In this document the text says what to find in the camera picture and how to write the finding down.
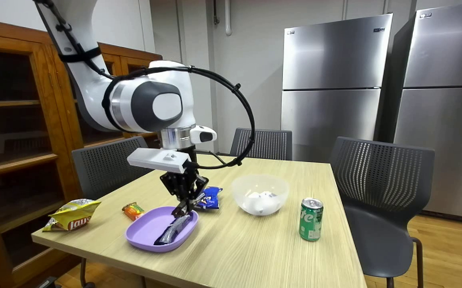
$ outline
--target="white bowl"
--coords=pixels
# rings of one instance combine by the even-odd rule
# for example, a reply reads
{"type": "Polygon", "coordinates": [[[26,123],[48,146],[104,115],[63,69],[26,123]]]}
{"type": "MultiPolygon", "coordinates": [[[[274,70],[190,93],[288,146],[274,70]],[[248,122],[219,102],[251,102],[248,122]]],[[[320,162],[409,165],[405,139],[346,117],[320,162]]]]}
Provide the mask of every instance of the white bowl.
{"type": "Polygon", "coordinates": [[[269,174],[246,174],[232,182],[235,203],[253,216],[277,213],[290,195],[290,184],[269,174]]]}

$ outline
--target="chair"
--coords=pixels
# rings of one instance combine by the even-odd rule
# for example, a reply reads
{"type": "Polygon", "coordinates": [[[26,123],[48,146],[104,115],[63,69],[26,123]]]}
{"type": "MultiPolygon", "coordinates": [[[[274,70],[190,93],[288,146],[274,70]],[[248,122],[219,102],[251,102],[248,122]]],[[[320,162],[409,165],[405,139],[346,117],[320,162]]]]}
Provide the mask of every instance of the chair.
{"type": "MultiPolygon", "coordinates": [[[[248,144],[251,130],[237,128],[230,147],[238,155],[248,144]]],[[[256,130],[256,142],[248,157],[293,160],[293,131],[256,130]]]]}
{"type": "MultiPolygon", "coordinates": [[[[146,141],[139,136],[74,150],[74,165],[83,197],[99,198],[120,186],[147,174],[150,170],[136,168],[127,162],[127,157],[138,147],[147,147],[146,141]]],[[[82,286],[95,286],[95,283],[87,282],[85,274],[87,259],[82,259],[82,286]]]]}
{"type": "Polygon", "coordinates": [[[408,222],[430,198],[433,150],[338,138],[331,168],[346,208],[362,269],[387,278],[408,272],[413,243],[417,253],[417,283],[424,286],[422,242],[411,237],[408,222]]]}

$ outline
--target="refrigerator door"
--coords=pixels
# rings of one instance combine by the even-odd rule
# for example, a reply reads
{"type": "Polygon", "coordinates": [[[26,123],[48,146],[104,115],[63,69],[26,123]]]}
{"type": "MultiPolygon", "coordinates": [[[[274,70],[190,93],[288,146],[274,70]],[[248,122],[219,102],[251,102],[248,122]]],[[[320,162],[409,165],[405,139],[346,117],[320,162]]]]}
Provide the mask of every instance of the refrigerator door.
{"type": "Polygon", "coordinates": [[[417,11],[405,86],[462,86],[462,5],[417,11]]]}
{"type": "Polygon", "coordinates": [[[285,29],[283,90],[382,85],[392,14],[285,29]]]}
{"type": "Polygon", "coordinates": [[[373,139],[379,90],[283,91],[282,130],[293,131],[293,158],[330,162],[338,136],[373,139]]]}
{"type": "Polygon", "coordinates": [[[425,210],[462,216],[462,88],[405,90],[395,142],[435,149],[425,210]]]}

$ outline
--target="wooden floor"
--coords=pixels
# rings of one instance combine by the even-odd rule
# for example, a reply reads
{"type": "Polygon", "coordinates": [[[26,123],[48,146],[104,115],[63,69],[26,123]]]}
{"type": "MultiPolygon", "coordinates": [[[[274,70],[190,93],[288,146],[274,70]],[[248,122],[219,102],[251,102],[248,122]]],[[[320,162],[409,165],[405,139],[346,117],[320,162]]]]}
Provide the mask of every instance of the wooden floor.
{"type": "MultiPolygon", "coordinates": [[[[409,224],[409,232],[424,243],[424,269],[427,288],[462,288],[462,222],[446,221],[429,216],[417,216],[409,224]]],[[[138,275],[109,267],[106,264],[90,262],[87,278],[98,288],[139,288],[138,275]]],[[[366,277],[369,288],[385,286],[385,280],[366,277]]],[[[79,267],[59,278],[63,288],[79,288],[79,267]]],[[[397,288],[416,286],[416,262],[409,272],[395,280],[397,288]]]]}

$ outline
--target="purple plate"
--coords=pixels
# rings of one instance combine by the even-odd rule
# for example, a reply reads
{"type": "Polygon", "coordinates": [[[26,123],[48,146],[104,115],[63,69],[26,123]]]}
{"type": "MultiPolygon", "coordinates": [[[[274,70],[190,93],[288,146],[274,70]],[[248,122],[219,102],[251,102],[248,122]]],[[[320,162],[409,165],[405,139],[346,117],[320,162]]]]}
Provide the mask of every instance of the purple plate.
{"type": "Polygon", "coordinates": [[[170,245],[154,245],[174,219],[171,214],[173,210],[174,206],[160,206],[138,218],[127,230],[128,242],[139,250],[154,253],[166,253],[179,248],[198,224],[198,214],[195,211],[192,221],[189,221],[174,242],[170,245]]]}

